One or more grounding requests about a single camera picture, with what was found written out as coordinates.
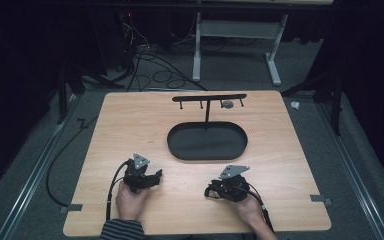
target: wooden tabletop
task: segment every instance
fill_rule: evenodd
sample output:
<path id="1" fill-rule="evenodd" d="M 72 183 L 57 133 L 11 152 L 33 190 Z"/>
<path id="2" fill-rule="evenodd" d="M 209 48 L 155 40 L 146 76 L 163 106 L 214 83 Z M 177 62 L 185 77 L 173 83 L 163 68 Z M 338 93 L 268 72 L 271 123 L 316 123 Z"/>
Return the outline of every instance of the wooden tabletop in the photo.
<path id="1" fill-rule="evenodd" d="M 167 134 L 182 122 L 204 121 L 199 102 L 174 96 L 245 93 L 244 107 L 213 103 L 210 121 L 230 121 L 248 135 L 243 155 L 229 161 L 183 161 L 170 154 Z M 204 190 L 227 164 L 249 166 L 241 174 L 261 194 L 275 231 L 327 230 L 331 223 L 294 127 L 277 91 L 110 93 L 106 96 L 68 213 L 67 236 L 98 236 L 105 222 L 106 198 L 117 168 L 138 153 L 151 162 L 146 174 L 163 169 L 140 221 L 145 234 L 250 232 L 225 200 L 207 199 Z M 117 217 L 115 204 L 112 218 Z"/>

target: oval tray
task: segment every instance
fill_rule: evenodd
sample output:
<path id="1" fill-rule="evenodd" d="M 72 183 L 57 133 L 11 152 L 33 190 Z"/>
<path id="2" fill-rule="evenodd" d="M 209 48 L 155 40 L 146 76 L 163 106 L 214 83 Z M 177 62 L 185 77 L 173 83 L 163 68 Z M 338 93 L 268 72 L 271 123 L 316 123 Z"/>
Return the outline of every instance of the oval tray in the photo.
<path id="1" fill-rule="evenodd" d="M 232 122 L 186 122 L 170 130 L 167 143 L 182 160 L 231 160 L 245 151 L 248 137 Z"/>

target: person's hand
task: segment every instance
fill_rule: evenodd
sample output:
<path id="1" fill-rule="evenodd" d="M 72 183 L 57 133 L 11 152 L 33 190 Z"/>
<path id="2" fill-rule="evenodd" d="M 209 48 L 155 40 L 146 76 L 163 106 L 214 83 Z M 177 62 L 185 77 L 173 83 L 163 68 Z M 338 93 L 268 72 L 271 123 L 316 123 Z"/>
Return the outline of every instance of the person's hand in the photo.
<path id="1" fill-rule="evenodd" d="M 239 217 L 246 222 L 257 235 L 259 240 L 274 240 L 276 235 L 264 221 L 260 203 L 253 196 L 249 195 L 240 202 L 232 203 L 233 208 Z"/>
<path id="2" fill-rule="evenodd" d="M 150 188 L 141 189 L 139 193 L 130 191 L 129 186 L 120 182 L 116 197 L 118 216 L 121 220 L 137 220 L 142 211 L 145 199 L 148 196 Z"/>

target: handheld controller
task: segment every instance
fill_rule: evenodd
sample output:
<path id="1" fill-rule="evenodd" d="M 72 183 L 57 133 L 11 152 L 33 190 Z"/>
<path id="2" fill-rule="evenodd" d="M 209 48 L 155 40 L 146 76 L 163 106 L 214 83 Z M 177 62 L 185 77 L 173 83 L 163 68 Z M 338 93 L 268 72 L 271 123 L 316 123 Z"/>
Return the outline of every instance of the handheld controller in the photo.
<path id="1" fill-rule="evenodd" d="M 111 217 L 111 199 L 112 199 L 112 190 L 114 185 L 123 179 L 124 183 L 129 186 L 130 191 L 133 193 L 138 193 L 138 190 L 150 188 L 160 184 L 160 178 L 163 175 L 163 170 L 160 169 L 154 175 L 146 176 L 145 172 L 148 168 L 148 163 L 150 161 L 139 154 L 133 154 L 133 159 L 128 159 L 125 161 L 115 172 L 114 178 L 111 182 L 110 190 L 108 192 L 107 198 L 107 214 L 106 219 L 109 220 Z M 117 180 L 118 173 L 120 170 L 127 165 L 127 169 L 124 172 L 124 177 Z"/>
<path id="2" fill-rule="evenodd" d="M 244 200 L 248 194 L 250 194 L 259 202 L 263 217 L 269 228 L 274 232 L 269 213 L 263 203 L 263 200 L 257 190 L 249 184 L 244 177 L 241 176 L 241 173 L 247 170 L 249 170 L 248 166 L 226 166 L 219 176 L 219 179 L 221 180 L 211 180 L 211 183 L 208 184 L 208 187 L 205 189 L 204 196 L 226 199 L 232 202 L 240 202 Z M 255 193 L 250 191 L 250 186 L 254 189 Z"/>

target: metal bar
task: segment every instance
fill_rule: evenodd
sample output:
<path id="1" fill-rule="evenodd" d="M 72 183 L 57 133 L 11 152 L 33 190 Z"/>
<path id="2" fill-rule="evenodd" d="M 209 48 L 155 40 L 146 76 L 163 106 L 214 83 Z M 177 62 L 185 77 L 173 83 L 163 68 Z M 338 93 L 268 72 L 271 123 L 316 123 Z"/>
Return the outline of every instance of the metal bar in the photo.
<path id="1" fill-rule="evenodd" d="M 17 200 L 15 201 L 14 206 L 11 209 L 11 212 L 9 213 L 7 219 L 1 227 L 0 239 L 11 239 L 12 235 L 14 234 L 21 218 L 24 215 L 24 212 L 27 209 L 27 206 L 30 203 L 30 200 L 32 199 L 37 189 L 37 186 L 40 183 L 40 180 L 42 179 L 44 173 L 46 172 L 46 169 L 49 167 L 49 164 L 52 161 L 52 159 L 50 159 L 49 157 L 59 139 L 59 136 L 61 135 L 62 130 L 64 129 L 67 120 L 69 119 L 73 110 L 76 108 L 79 102 L 78 99 L 79 98 L 76 97 L 74 94 L 71 95 L 70 102 L 72 106 L 66 114 L 65 118 L 61 121 L 61 123 L 57 124 L 56 128 L 54 129 L 54 132 L 46 143 L 46 146 L 43 149 L 39 160 L 36 163 L 36 166 L 33 168 L 30 177 L 22 188 Z"/>
<path id="2" fill-rule="evenodd" d="M 198 102 L 198 101 L 212 101 L 212 100 L 233 100 L 246 98 L 245 93 L 239 94 L 223 94 L 223 95 L 201 95 L 201 96 L 178 96 L 173 97 L 173 102 Z"/>
<path id="3" fill-rule="evenodd" d="M 268 57 L 268 61 L 271 61 L 271 62 L 274 61 L 274 57 L 276 56 L 277 49 L 279 48 L 280 40 L 282 39 L 283 31 L 285 30 L 287 20 L 288 20 L 288 15 L 283 14 L 282 18 L 280 19 L 278 28 L 277 28 L 273 48 L 272 48 L 272 51 L 270 52 L 270 55 Z"/>
<path id="4" fill-rule="evenodd" d="M 251 11 L 251 12 L 324 12 L 324 13 L 351 13 L 366 11 L 366 6 L 359 7 L 336 7 L 330 4 L 308 5 L 308 4 L 286 4 L 286 3 L 114 3 L 104 1 L 44 1 L 42 4 L 58 7 L 86 7 L 86 8 L 124 8 L 129 10 L 177 10 L 188 12 L 204 11 Z"/>
<path id="5" fill-rule="evenodd" d="M 207 100 L 207 109 L 205 110 L 205 129 L 207 129 L 208 120 L 210 119 L 210 106 L 211 100 Z"/>
<path id="6" fill-rule="evenodd" d="M 195 55 L 193 56 L 192 81 L 201 80 L 201 13 L 196 13 Z"/>
<path id="7" fill-rule="evenodd" d="M 351 186 L 353 187 L 355 194 L 360 202 L 361 208 L 366 214 L 367 220 L 369 221 L 370 226 L 372 227 L 372 231 L 376 236 L 376 239 L 384 240 L 384 221 L 379 214 L 379 211 L 376 207 L 375 202 L 373 201 L 372 196 L 367 190 L 363 180 L 360 177 L 342 138 L 336 135 L 335 130 L 330 125 L 329 113 L 328 109 L 324 104 L 317 104 L 317 110 L 319 114 L 322 116 L 325 124 L 327 125 L 329 132 L 334 139 L 336 146 L 341 154 L 344 170 L 347 174 Z"/>

